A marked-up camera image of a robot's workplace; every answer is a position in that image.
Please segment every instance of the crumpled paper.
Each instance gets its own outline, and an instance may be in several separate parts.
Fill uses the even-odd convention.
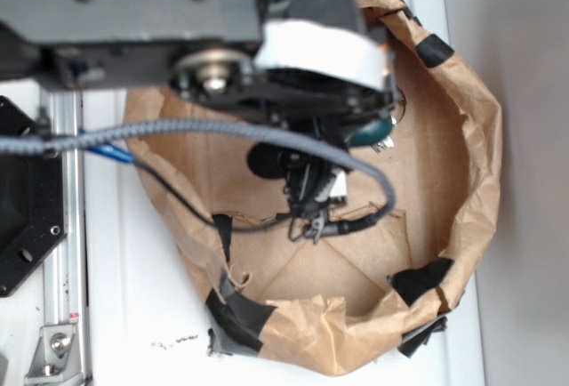
[[[405,119],[391,134],[394,149],[379,155],[371,148],[353,150],[383,170],[397,192],[397,209],[376,227],[318,245],[291,243],[286,224],[234,234],[226,262],[217,230],[140,174],[202,301],[219,292],[227,275],[243,296],[276,307],[258,337],[260,357],[329,375],[376,359],[398,346],[404,333],[456,307],[493,237],[500,199],[496,99],[458,54],[425,66],[417,45],[430,33],[405,13],[403,1],[357,1],[370,26],[382,23],[390,31],[397,85],[407,99]],[[165,117],[238,120],[181,101],[167,89],[129,92],[126,122]],[[195,133],[128,141],[202,213],[232,215],[242,226],[287,211],[284,182],[249,171],[245,157],[253,144]],[[384,202],[362,174],[349,174],[348,186],[348,204],[334,216],[359,217]],[[454,261],[443,282],[407,306],[387,276],[437,257]]]

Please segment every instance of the black mounting plate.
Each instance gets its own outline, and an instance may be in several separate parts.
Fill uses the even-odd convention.
[[[0,96],[0,135],[35,122]],[[0,297],[12,295],[65,237],[61,156],[0,156]]]

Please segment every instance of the white tape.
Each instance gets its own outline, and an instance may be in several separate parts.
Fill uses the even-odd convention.
[[[256,68],[296,68],[384,91],[389,58],[372,39],[306,20],[269,20]]]

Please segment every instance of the gray wall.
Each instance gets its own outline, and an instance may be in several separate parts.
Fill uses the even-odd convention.
[[[496,238],[477,271],[489,386],[569,384],[569,0],[445,0],[504,108]]]

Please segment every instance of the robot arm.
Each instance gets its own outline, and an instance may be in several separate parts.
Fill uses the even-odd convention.
[[[168,84],[182,98],[348,150],[385,139],[398,101],[387,37],[354,0],[0,0],[0,80],[50,91]],[[334,223],[346,196],[333,162],[260,144],[253,173],[284,178],[297,237]],[[289,237],[295,236],[293,221]]]

